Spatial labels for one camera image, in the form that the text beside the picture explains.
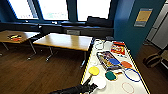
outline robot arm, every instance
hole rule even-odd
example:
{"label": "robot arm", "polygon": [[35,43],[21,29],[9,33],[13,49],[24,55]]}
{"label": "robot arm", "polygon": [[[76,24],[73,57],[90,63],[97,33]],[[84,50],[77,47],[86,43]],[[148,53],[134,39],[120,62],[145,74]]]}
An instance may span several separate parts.
{"label": "robot arm", "polygon": [[89,85],[90,79],[87,79],[87,81],[83,85],[77,85],[75,87],[70,87],[67,89],[57,90],[50,92],[49,94],[79,94],[79,93],[85,93],[85,92],[93,92],[93,90],[98,87],[96,84]]}

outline wooden table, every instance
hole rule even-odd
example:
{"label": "wooden table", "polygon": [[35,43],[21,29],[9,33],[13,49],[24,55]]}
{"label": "wooden table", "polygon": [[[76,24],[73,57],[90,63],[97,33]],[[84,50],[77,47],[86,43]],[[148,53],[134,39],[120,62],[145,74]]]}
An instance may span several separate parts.
{"label": "wooden table", "polygon": [[[8,50],[8,47],[5,45],[5,42],[8,42],[8,43],[19,43],[20,44],[20,43],[23,43],[23,42],[29,40],[31,37],[33,37],[33,36],[35,36],[37,34],[39,34],[39,33],[37,33],[37,32],[21,32],[21,31],[5,30],[5,31],[0,32],[0,42],[2,42],[3,45],[6,47],[6,49]],[[13,41],[10,38],[8,38],[8,36],[10,36],[10,35],[21,35],[22,38],[20,40],[18,40],[18,41]],[[34,51],[34,54],[36,54],[36,51],[35,51],[35,49],[34,49],[34,47],[33,47],[33,45],[32,45],[30,40],[29,40],[29,42],[30,42],[30,45],[31,45],[31,47],[32,47],[32,49]]]}
{"label": "wooden table", "polygon": [[60,48],[84,51],[84,59],[86,59],[86,52],[89,49],[91,40],[92,40],[92,37],[50,33],[45,37],[42,37],[39,40],[36,40],[33,43],[39,44],[39,45],[46,45],[49,47],[50,46],[60,47]]}
{"label": "wooden table", "polygon": [[[106,81],[106,87],[103,89],[95,89],[92,94],[150,94],[142,76],[141,80],[139,82],[134,82],[128,79],[124,74],[118,75],[118,79],[116,81],[110,81],[105,77],[105,73],[107,72],[103,66],[100,64],[99,59],[96,56],[97,52],[101,51],[110,51],[112,42],[106,41],[103,45],[99,46],[99,41],[95,41],[92,52],[90,54],[90,58],[88,61],[88,64],[86,66],[83,79],[81,81],[81,84],[84,83],[90,76],[90,73],[88,72],[89,68],[92,66],[96,66],[99,68],[100,72],[97,76],[101,76]],[[131,58],[131,55],[128,53],[127,49],[125,48],[126,53],[125,56],[118,56],[116,53],[112,53],[117,60],[121,61],[127,61],[132,65],[132,68],[136,71],[138,71],[136,64],[134,63],[133,59]],[[123,71],[121,69],[113,70],[113,72],[118,73]]]}

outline yellow object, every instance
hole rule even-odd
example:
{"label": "yellow object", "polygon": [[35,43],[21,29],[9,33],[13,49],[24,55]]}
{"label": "yellow object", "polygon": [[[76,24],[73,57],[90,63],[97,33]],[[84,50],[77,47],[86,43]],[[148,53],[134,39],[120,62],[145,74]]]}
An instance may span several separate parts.
{"label": "yellow object", "polygon": [[92,75],[98,75],[99,74],[99,68],[93,66],[89,68],[89,73]]}
{"label": "yellow object", "polygon": [[136,21],[148,21],[152,11],[140,11]]}

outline window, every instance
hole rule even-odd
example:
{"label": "window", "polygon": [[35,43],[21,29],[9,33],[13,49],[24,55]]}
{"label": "window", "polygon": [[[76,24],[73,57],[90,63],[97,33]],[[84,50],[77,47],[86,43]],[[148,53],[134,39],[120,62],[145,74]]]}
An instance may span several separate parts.
{"label": "window", "polygon": [[32,0],[8,0],[17,19],[38,19]]}
{"label": "window", "polygon": [[78,21],[86,21],[88,16],[108,19],[111,0],[78,0]]}
{"label": "window", "polygon": [[45,20],[68,20],[66,0],[38,0]]}

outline floor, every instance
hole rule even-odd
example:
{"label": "floor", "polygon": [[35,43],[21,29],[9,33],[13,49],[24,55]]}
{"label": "floor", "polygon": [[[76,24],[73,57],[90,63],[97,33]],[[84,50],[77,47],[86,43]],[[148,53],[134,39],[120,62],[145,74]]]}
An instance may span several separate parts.
{"label": "floor", "polygon": [[168,94],[168,70],[161,63],[153,68],[147,68],[142,63],[144,58],[159,51],[160,49],[153,44],[145,43],[134,61],[151,94]]}
{"label": "floor", "polygon": [[[65,49],[45,59],[49,53],[46,47],[35,47],[38,54],[33,54],[30,46],[8,44],[9,51],[0,44],[0,92],[1,94],[47,94],[54,90],[80,84],[84,68],[79,66],[83,61],[83,52]],[[153,45],[142,45],[134,61],[151,94],[167,94],[168,71],[161,64],[147,68],[142,62],[160,49]]]}

